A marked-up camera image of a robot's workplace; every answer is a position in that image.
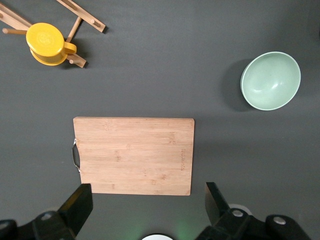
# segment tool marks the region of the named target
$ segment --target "bamboo cutting board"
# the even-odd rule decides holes
[[[191,118],[76,117],[82,183],[93,193],[190,195]]]

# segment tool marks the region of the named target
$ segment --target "ceramic bowl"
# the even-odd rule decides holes
[[[275,110],[296,95],[301,81],[298,63],[290,55],[273,51],[258,56],[245,68],[241,91],[254,108]]]

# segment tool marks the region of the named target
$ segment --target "yellow mug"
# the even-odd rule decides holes
[[[66,60],[68,54],[77,52],[76,45],[65,42],[62,33],[48,23],[33,24],[25,37],[33,57],[48,66],[59,65]]]

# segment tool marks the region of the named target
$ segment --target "wooden mug rack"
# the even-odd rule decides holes
[[[90,13],[88,13],[86,10],[84,10],[82,7],[77,5],[74,1],[72,0],[57,0],[58,3],[62,4],[64,7],[69,9],[71,12],[76,14],[78,17],[75,20],[75,23],[66,38],[66,42],[71,42],[72,38],[74,37],[75,33],[77,32],[77,29],[80,26],[80,23],[83,21],[87,22],[90,24],[92,27],[100,31],[101,33],[104,31],[106,28],[106,25],[103,24],[101,21],[99,21],[97,18],[92,16]],[[5,34],[20,34],[20,35],[25,35],[27,33],[27,30],[29,27],[32,26],[32,23],[29,21],[25,20],[23,17],[19,16],[6,6],[4,6],[0,2],[0,20],[9,26],[11,28],[3,28],[2,32]],[[67,59],[69,60],[70,64],[76,64],[80,68],[83,68],[86,64],[86,60],[80,57],[77,54],[69,54],[67,56]]]

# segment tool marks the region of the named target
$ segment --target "gray surface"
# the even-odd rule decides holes
[[[76,20],[53,0],[1,2],[65,37]],[[195,119],[191,195],[94,194],[77,239],[192,240],[210,223],[206,181],[257,218],[287,215],[320,238],[319,1],[76,2],[109,26],[83,23],[75,36],[86,69],[42,65],[24,36],[1,34],[1,219],[24,224],[79,186],[74,117],[186,117]],[[240,76],[270,51],[294,57],[302,79],[288,105],[264,112],[245,102]]]

